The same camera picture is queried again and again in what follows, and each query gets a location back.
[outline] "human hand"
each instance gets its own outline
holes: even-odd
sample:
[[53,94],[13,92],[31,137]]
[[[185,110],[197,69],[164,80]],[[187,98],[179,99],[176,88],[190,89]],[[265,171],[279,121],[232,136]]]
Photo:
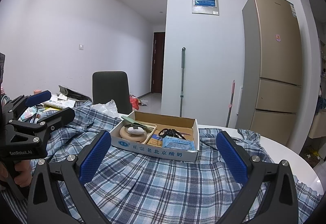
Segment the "human hand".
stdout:
[[[20,187],[29,186],[32,181],[32,166],[30,160],[23,160],[15,165],[15,170],[20,172],[20,174],[14,178],[14,181]],[[8,172],[4,165],[0,163],[0,180],[6,182],[8,177]]]

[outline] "plaid shirt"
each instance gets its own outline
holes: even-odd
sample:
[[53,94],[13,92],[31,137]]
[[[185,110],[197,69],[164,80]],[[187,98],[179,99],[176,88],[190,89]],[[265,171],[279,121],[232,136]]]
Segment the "plaid shirt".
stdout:
[[[63,161],[90,144],[100,130],[110,131],[120,119],[89,108],[90,102],[75,108],[72,123],[52,133],[48,141],[50,162]],[[85,188],[113,224],[127,223],[216,223],[242,188],[235,182],[216,149],[218,129],[200,129],[200,149],[194,163],[150,157],[111,147],[92,182]],[[249,155],[271,158],[260,146],[260,135],[239,130],[244,139],[235,139]],[[37,160],[32,160],[35,168]],[[299,202],[299,224],[321,200],[321,195],[299,183],[294,176]],[[71,215],[81,220],[64,183],[62,194]],[[254,217],[266,184],[263,183],[245,220]],[[27,223],[27,200],[17,201],[9,189],[2,195],[15,215]]]

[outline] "gold refrigerator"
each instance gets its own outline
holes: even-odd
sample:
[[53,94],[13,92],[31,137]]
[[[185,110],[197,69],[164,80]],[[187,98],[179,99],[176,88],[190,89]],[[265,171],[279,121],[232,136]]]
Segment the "gold refrigerator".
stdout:
[[242,10],[245,73],[236,128],[286,145],[301,97],[302,47],[294,6],[248,0]]

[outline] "refrigerator door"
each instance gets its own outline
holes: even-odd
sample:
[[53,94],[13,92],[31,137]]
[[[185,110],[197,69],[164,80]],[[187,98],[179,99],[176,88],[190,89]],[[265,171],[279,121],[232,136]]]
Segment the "refrigerator door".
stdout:
[[255,111],[250,130],[286,145],[294,127],[296,114]]
[[301,37],[291,4],[286,0],[255,3],[261,41],[260,77],[301,85]]
[[300,104],[301,88],[265,79],[259,80],[256,109],[296,113]]

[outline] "blue gripper pad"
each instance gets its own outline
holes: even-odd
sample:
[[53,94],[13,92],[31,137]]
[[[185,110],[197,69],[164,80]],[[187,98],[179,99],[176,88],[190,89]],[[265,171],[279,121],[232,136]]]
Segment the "blue gripper pad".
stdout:
[[79,167],[79,182],[84,185],[93,180],[98,167],[101,165],[105,154],[111,147],[111,135],[105,132],[89,152],[84,162]]
[[222,132],[216,136],[216,147],[236,182],[245,184],[248,181],[247,166]]
[[48,90],[35,94],[33,96],[30,96],[26,99],[25,101],[25,106],[26,107],[33,107],[35,105],[38,105],[42,102],[46,102],[49,99],[51,99],[51,92],[49,92]]

